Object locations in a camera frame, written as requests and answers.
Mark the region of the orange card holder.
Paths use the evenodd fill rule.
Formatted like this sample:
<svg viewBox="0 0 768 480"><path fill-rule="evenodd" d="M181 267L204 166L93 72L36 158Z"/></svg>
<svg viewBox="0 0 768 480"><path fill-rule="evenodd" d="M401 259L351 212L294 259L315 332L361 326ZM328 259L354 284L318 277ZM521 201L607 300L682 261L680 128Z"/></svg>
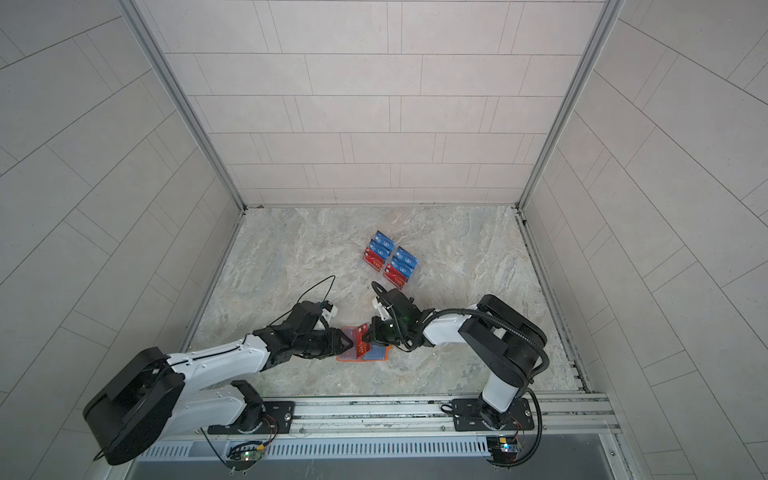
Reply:
<svg viewBox="0 0 768 480"><path fill-rule="evenodd" d="M345 326L345 327L342 327L341 330L343 331L343 333L347 337L349 337L351 340L353 340L353 330L355 328L356 327ZM388 359L388 354L389 354L390 347L382 346L382 345L376 345L376 344L371 344L371 343L369 343L369 344L371 346L371 349L365 355L364 359L362 361L355 360L355 361L351 361L351 362L374 362L374 361L386 361Z"/></svg>

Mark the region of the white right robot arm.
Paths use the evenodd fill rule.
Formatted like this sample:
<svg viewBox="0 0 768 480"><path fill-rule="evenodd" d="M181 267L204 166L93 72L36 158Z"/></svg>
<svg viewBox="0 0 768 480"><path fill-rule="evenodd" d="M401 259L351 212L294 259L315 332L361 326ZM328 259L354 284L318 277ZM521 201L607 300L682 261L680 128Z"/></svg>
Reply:
<svg viewBox="0 0 768 480"><path fill-rule="evenodd" d="M506 414L550 365L543 330L492 294L466 308L420 310L397 288L387 290L377 282L371 287L378 314L365 341L406 352L442 344L468 345L490 369L480 395L490 413Z"/></svg>

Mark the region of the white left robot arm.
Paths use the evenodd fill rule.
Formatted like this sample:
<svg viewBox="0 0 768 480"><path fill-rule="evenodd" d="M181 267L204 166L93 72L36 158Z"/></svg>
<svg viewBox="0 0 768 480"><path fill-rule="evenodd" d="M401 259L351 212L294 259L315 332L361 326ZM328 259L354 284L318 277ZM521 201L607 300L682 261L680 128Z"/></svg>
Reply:
<svg viewBox="0 0 768 480"><path fill-rule="evenodd" d="M98 459L126 463L157 440L210 426L251 433L277 431L246 376L292 357L325 359L353 348L328 321L328 301L295 304L282 323L208 349L166 354L150 347L136 354L85 406L83 418L95 437Z"/></svg>

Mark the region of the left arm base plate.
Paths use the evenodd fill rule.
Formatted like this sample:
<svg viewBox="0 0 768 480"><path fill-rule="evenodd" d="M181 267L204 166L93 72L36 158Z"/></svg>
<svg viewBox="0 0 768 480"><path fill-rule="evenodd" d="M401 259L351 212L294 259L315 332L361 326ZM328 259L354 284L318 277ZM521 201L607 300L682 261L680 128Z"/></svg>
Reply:
<svg viewBox="0 0 768 480"><path fill-rule="evenodd" d="M213 435L275 435L290 432L295 403L292 401L267 401L260 407L247 406L245 411L230 425L213 425L207 428Z"/></svg>

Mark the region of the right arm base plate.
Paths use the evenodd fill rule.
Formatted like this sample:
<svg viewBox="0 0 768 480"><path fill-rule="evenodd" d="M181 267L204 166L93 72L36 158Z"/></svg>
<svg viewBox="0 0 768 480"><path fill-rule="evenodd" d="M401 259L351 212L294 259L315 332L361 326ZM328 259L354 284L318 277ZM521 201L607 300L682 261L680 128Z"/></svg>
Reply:
<svg viewBox="0 0 768 480"><path fill-rule="evenodd" d="M535 429L535 411L525 398L514 400L504 412L495 410L480 398L452 399L441 406L441 411L453 419L458 432Z"/></svg>

